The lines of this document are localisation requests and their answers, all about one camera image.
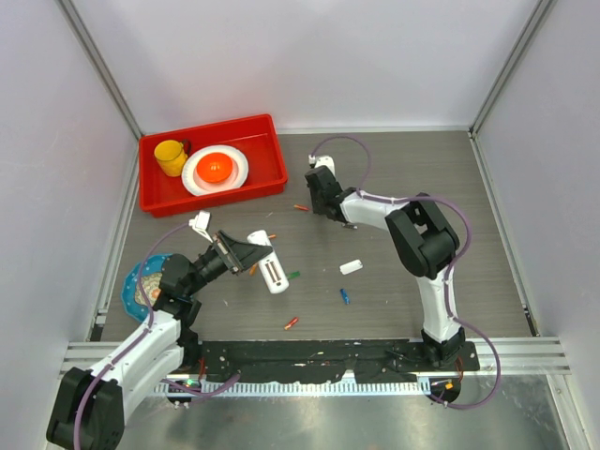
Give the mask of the white remote control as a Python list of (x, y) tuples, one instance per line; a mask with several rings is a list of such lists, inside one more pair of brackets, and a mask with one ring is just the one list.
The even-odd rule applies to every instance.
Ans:
[(258, 268), (262, 274), (268, 291), (271, 294), (280, 294), (289, 288), (289, 280), (284, 273), (278, 255), (276, 254), (271, 239), (265, 230), (255, 231), (247, 236), (251, 244), (267, 246), (271, 252), (258, 262)]

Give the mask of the white battery cover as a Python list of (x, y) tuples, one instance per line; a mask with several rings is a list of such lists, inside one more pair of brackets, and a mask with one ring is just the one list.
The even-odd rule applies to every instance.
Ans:
[(339, 267), (339, 271), (342, 275), (346, 276), (351, 273), (354, 273), (363, 268), (363, 263), (359, 260), (353, 260), (350, 262), (346, 262)]

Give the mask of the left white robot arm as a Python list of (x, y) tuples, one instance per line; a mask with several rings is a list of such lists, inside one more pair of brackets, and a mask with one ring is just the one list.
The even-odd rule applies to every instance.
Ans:
[(201, 308), (195, 294), (274, 253), (264, 230), (245, 241), (219, 231), (195, 261), (169, 256), (161, 266), (160, 293), (140, 326), (90, 368), (72, 367), (63, 376), (47, 441), (63, 449), (116, 448), (146, 395), (171, 372), (188, 374), (199, 365), (202, 346), (190, 328)]

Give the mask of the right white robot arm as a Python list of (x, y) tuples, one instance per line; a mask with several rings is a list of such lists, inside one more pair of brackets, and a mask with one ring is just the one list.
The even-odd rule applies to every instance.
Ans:
[(311, 165), (305, 178), (315, 214), (389, 232), (400, 262), (416, 277), (424, 313), (425, 362), (436, 370), (448, 368), (465, 342), (454, 293), (459, 238), (433, 198), (421, 193), (394, 200), (354, 187), (344, 189), (325, 165)]

